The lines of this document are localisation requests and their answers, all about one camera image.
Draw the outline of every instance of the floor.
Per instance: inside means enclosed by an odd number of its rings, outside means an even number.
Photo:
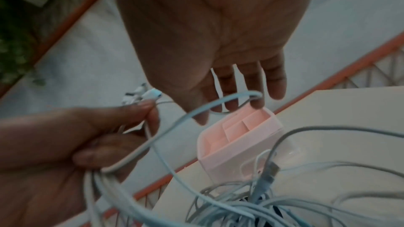
[[[402,0],[313,0],[285,48],[287,95],[281,101],[268,100],[267,107],[277,109],[402,32],[402,17]],[[122,22],[103,0],[68,31],[37,68],[47,84],[38,87],[30,79],[22,79],[0,100],[1,118],[58,107],[116,106],[125,92],[145,81]],[[162,105],[160,112],[163,128],[182,114],[170,105]],[[217,120],[211,118],[210,124]],[[172,167],[195,158],[201,130],[190,121],[158,145]],[[135,192],[164,174],[165,169],[150,152],[125,186]],[[84,221],[81,216],[66,226]]]

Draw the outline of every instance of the white table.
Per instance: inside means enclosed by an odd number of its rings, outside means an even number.
[[[355,125],[404,132],[404,87],[318,91],[278,115],[287,130],[308,125]],[[354,161],[404,172],[404,141],[362,132],[305,132],[292,138],[303,150],[296,165],[316,161]],[[194,189],[211,185],[196,162],[179,172]],[[278,195],[293,195],[330,202],[349,191],[404,190],[404,180],[369,169],[334,168],[297,175],[278,174],[274,183]],[[184,222],[194,197],[172,180],[155,205],[159,216]],[[342,206],[369,212],[390,212],[404,216],[404,201],[360,199]],[[327,226],[325,218],[312,216],[312,224]]]

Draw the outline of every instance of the pink organizer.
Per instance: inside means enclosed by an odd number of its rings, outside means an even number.
[[[266,108],[256,110],[247,104],[198,137],[198,160],[215,184],[248,180],[251,178],[255,158],[271,149],[285,133],[275,114]],[[284,141],[277,149],[274,161],[287,161],[299,150],[291,141]],[[269,152],[258,162],[258,174],[262,171]]]

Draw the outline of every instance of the finger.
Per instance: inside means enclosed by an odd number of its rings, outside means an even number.
[[[263,92],[261,66],[258,62],[237,65],[237,68],[243,74],[248,90]],[[264,105],[264,98],[251,101],[251,106],[256,109],[262,108]]]
[[[276,100],[282,99],[286,93],[286,72],[283,52],[260,63],[265,73],[269,96]]]
[[[93,147],[84,148],[73,154],[77,166],[99,169],[111,166],[138,148],[146,139],[133,134],[108,134],[92,142]]]
[[[237,92],[236,78],[234,76],[233,66],[224,66],[220,68],[214,68],[213,70],[218,77],[224,97]],[[224,103],[224,105],[226,106],[227,110],[234,111],[239,107],[239,100],[231,100]]]
[[[176,102],[182,109],[189,113],[192,110],[203,106],[207,103],[205,96],[199,88],[194,88],[184,93],[176,93],[170,95],[174,102]],[[209,119],[209,112],[203,112],[193,117],[200,125],[205,125]]]
[[[149,112],[156,107],[154,100],[145,100],[139,104],[132,104],[112,108],[83,109],[75,114],[87,120],[99,131],[110,131],[120,125],[136,126],[141,123]]]
[[[213,73],[209,72],[201,82],[201,90],[208,102],[217,100],[219,98],[218,92],[215,87],[215,78]],[[211,109],[214,112],[221,112],[222,106],[215,106]]]

